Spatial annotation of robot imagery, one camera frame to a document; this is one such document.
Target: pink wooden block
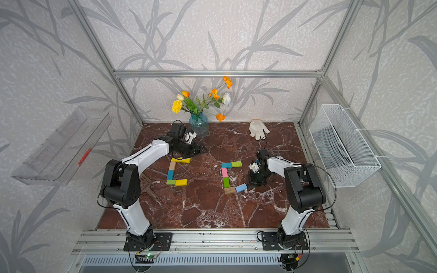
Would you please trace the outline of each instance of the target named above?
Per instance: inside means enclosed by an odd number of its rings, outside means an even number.
[[[222,175],[223,177],[228,177],[228,169],[222,168]]]

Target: work glove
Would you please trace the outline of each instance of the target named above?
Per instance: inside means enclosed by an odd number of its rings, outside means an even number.
[[[263,139],[266,134],[270,133],[269,129],[264,125],[264,123],[259,119],[253,119],[249,125],[250,136],[255,137],[256,140]]]

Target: white wire basket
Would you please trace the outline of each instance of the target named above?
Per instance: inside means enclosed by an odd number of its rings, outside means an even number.
[[[309,128],[336,186],[355,187],[381,168],[360,130],[339,104],[323,104]]]

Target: blue wooden block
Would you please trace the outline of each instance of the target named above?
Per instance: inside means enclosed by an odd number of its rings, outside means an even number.
[[[223,168],[227,168],[227,169],[232,168],[232,163],[231,162],[229,162],[229,163],[222,163],[222,169]]]
[[[167,180],[172,180],[173,174],[174,174],[174,171],[172,169],[168,170]]]
[[[244,191],[246,189],[247,189],[246,184],[241,184],[241,185],[235,187],[235,190],[237,191],[237,193],[239,193],[240,191]]]

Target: vent grille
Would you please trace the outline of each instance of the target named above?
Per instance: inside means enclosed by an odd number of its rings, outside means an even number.
[[[276,253],[260,254],[160,254],[152,262],[154,266],[195,266],[195,265],[277,265],[280,255]],[[122,255],[87,255],[83,266],[122,266],[130,265],[129,256]]]

